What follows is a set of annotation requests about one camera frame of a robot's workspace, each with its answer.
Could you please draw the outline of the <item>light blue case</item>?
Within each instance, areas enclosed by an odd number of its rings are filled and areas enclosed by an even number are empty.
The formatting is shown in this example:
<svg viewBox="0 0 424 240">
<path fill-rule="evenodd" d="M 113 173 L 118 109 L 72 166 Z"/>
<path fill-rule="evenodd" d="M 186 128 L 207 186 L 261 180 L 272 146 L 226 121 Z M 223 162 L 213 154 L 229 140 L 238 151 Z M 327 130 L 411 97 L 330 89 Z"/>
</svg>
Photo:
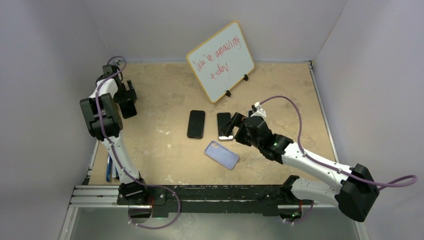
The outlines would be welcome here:
<svg viewBox="0 0 424 240">
<path fill-rule="evenodd" d="M 229 170 L 232 170 L 239 160 L 239 156 L 236 153 L 216 141 L 211 141 L 205 148 L 204 153 Z"/>
</svg>

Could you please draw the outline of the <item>black phone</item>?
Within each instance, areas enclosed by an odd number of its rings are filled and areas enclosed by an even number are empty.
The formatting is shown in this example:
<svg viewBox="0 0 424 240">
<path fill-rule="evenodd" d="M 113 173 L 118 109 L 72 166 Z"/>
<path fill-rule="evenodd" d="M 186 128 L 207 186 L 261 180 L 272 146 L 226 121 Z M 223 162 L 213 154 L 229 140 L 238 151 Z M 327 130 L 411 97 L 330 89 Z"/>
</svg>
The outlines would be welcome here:
<svg viewBox="0 0 424 240">
<path fill-rule="evenodd" d="M 127 100 L 119 103 L 122 117 L 124 119 L 129 119 L 137 115 L 137 110 L 135 107 L 135 102 L 132 100 Z"/>
<path fill-rule="evenodd" d="M 225 135 L 228 129 L 226 125 L 231 121 L 232 115 L 230 112 L 219 112 L 217 113 L 217 129 L 218 129 L 218 140 L 219 141 L 232 141 L 234 139 L 233 132 L 229 135 Z"/>
</svg>

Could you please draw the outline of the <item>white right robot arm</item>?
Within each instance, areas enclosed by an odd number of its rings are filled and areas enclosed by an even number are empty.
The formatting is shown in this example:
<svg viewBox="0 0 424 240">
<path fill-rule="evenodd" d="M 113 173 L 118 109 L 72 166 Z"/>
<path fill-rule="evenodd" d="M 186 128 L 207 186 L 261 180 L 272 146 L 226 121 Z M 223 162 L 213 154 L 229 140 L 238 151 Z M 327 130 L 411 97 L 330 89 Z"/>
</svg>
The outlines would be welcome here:
<svg viewBox="0 0 424 240">
<path fill-rule="evenodd" d="M 313 152 L 302 152 L 298 143 L 273 133 L 261 116 L 234 116 L 219 129 L 224 136 L 234 135 L 236 142 L 253 146 L 268 160 L 301 170 L 319 181 L 291 176 L 281 189 L 280 196 L 288 204 L 296 200 L 311 200 L 338 207 L 348 218 L 364 222 L 380 191 L 373 185 L 367 167 L 340 164 Z"/>
</svg>

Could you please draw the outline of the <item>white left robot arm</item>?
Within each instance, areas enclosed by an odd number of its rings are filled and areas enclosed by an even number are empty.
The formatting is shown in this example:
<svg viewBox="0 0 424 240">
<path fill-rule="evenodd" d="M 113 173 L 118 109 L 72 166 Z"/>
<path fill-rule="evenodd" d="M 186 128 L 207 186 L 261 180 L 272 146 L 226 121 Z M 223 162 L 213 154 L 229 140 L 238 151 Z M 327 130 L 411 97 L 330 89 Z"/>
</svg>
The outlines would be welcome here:
<svg viewBox="0 0 424 240">
<path fill-rule="evenodd" d="M 102 67 L 94 92 L 79 105 L 89 134 L 107 149 L 117 172 L 122 199 L 146 203 L 149 191 L 124 145 L 123 120 L 137 115 L 137 94 L 130 80 L 123 82 L 122 70 L 110 63 Z"/>
</svg>

